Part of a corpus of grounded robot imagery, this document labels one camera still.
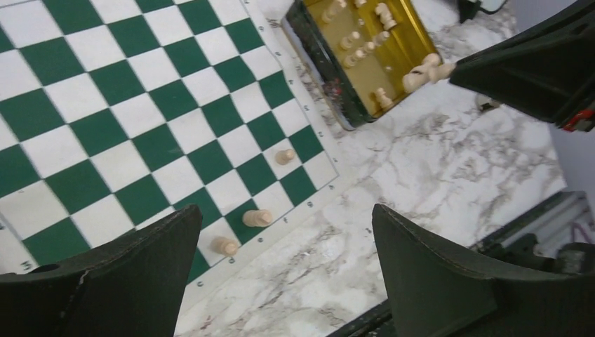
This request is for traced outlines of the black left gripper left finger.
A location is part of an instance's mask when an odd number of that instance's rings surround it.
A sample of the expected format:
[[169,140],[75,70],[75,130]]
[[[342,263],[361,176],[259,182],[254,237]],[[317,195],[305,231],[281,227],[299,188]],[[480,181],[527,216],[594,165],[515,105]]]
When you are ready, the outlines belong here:
[[172,336],[201,231],[190,204],[26,274],[1,276],[2,336]]

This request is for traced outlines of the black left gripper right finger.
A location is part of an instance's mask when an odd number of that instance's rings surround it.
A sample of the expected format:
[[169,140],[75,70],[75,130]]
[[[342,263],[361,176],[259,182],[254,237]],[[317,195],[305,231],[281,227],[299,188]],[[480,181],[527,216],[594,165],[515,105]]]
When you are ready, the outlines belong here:
[[593,336],[594,246],[521,264],[472,251],[373,207],[373,234],[398,336]]

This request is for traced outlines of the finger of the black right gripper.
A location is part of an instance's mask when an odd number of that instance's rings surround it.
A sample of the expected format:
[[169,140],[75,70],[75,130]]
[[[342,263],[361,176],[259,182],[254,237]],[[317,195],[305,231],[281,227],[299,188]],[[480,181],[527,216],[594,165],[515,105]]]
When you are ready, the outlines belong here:
[[555,126],[594,125],[594,2],[459,60],[449,82]]

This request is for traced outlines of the light chess piece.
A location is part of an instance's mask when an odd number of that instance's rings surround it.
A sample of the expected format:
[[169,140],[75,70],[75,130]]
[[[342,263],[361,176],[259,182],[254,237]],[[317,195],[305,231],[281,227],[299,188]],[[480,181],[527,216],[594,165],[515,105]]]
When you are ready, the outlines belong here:
[[451,76],[456,68],[455,63],[442,63],[441,56],[437,53],[428,54],[421,65],[414,67],[402,78],[403,88],[406,93],[412,93],[425,84],[436,84],[440,80]]

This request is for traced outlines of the light wooden chess pawn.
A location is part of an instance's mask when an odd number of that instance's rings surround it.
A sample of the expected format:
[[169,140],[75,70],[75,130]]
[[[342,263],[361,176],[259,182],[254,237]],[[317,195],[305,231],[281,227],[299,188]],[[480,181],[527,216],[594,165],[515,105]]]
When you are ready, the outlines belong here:
[[272,212],[266,209],[249,210],[242,216],[243,224],[248,227],[268,227],[273,219]]

